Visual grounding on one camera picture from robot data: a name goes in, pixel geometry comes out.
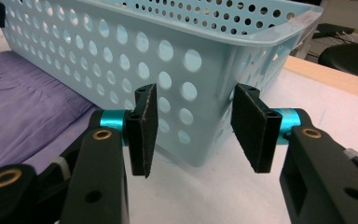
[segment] purple cloth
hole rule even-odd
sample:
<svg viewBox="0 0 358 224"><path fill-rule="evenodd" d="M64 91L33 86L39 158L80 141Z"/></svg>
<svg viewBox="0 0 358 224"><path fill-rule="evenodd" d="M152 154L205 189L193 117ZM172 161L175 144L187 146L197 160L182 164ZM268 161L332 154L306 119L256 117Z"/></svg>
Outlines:
<svg viewBox="0 0 358 224"><path fill-rule="evenodd" d="M31 158L91 106L15 52L0 53L0 166Z"/></svg>

